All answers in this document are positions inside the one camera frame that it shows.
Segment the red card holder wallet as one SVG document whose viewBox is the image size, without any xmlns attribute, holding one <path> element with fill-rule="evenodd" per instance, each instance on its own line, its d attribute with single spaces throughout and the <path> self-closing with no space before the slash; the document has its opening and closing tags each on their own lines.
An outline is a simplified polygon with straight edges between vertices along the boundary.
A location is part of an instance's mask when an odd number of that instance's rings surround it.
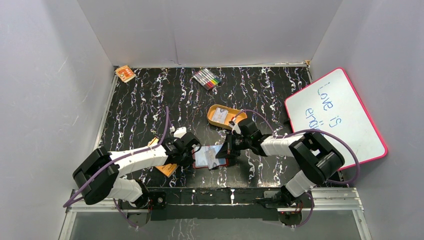
<svg viewBox="0 0 424 240">
<path fill-rule="evenodd" d="M 216 167 L 228 166 L 228 159 L 216 158 L 216 155 L 222 146 L 222 144 L 197 146 L 192 152 L 192 157 L 194 159 L 194 163 L 192 165 L 193 168 L 208 168 L 209 170 L 212 170 Z"/>
</svg>

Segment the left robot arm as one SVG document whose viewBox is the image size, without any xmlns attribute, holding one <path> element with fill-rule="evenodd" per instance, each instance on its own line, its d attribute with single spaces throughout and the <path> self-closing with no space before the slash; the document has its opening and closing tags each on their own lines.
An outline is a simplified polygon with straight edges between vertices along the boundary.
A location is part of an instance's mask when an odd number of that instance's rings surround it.
<svg viewBox="0 0 424 240">
<path fill-rule="evenodd" d="M 150 200 L 146 186 L 137 180 L 123 177 L 142 169 L 167 164 L 187 167 L 194 163 L 195 149 L 200 148 L 199 139 L 191 132 L 181 137 L 161 139 L 155 145 L 126 151 L 107 151 L 104 147 L 98 147 L 73 172 L 72 177 L 78 190 L 64 206 L 68 207 L 80 198 L 87 205 L 109 198 L 144 208 Z"/>
</svg>

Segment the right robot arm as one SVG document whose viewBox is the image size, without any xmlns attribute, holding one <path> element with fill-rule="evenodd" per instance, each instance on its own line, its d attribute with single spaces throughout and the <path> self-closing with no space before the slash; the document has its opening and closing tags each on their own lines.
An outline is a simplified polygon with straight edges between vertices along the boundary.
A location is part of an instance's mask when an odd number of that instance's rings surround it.
<svg viewBox="0 0 424 240">
<path fill-rule="evenodd" d="M 261 133 L 248 118 L 234 125 L 216 158 L 238 157 L 241 150 L 251 150 L 263 157 L 286 156 L 296 160 L 299 172 L 281 187 L 281 194 L 275 197 L 288 207 L 295 207 L 302 194 L 323 184 L 345 164 L 343 155 L 317 131 L 273 136 Z"/>
</svg>

